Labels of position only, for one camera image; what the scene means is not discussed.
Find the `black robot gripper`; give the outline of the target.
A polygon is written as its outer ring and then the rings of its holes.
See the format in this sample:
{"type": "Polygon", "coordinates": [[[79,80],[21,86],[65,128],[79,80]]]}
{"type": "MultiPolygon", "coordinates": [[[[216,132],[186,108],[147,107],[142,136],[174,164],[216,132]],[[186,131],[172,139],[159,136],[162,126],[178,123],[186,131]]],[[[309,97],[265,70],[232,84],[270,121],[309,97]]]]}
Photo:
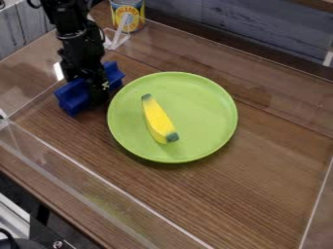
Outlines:
{"type": "Polygon", "coordinates": [[[91,104],[100,105],[108,100],[109,83],[100,73],[105,39],[88,18],[92,0],[40,0],[40,4],[63,43],[59,56],[65,80],[85,78],[91,104]]]}

